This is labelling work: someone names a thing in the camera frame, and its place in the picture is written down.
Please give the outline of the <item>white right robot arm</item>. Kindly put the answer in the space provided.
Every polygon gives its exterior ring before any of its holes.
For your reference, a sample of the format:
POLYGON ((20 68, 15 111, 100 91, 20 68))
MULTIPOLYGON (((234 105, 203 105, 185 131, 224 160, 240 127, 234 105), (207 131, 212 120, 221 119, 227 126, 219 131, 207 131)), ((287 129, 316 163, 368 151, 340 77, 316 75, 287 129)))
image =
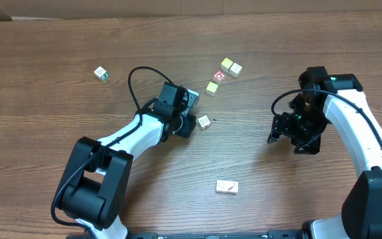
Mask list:
POLYGON ((333 125, 355 168, 357 181, 341 213, 307 221, 300 230, 281 231, 283 238, 382 238, 382 128, 372 114, 363 86, 354 74, 328 74, 308 67, 289 102, 291 113, 275 113, 268 143, 289 137, 294 153, 315 155, 321 135, 333 125))

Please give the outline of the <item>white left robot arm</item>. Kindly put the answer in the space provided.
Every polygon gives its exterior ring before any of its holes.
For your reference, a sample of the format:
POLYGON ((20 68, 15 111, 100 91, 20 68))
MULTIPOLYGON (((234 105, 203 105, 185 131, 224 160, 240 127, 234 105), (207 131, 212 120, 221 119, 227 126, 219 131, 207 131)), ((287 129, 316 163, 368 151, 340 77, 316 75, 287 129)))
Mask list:
POLYGON ((119 210, 133 161, 171 135, 190 137, 196 127, 190 110, 199 97, 166 82, 160 96, 139 108, 119 131, 99 140, 77 140, 51 204, 53 221, 64 224, 56 217, 55 210, 60 209, 73 220, 68 226, 84 229, 84 238, 126 238, 128 229, 119 210))

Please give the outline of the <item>yellow crayon wooden block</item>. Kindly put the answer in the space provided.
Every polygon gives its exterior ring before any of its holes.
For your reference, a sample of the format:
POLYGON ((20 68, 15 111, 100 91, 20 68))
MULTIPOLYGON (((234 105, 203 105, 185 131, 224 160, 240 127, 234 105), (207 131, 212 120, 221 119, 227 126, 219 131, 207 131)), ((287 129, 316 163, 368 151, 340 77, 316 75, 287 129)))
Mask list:
POLYGON ((238 193, 238 182, 236 181, 227 181, 226 189, 227 192, 237 194, 238 193))

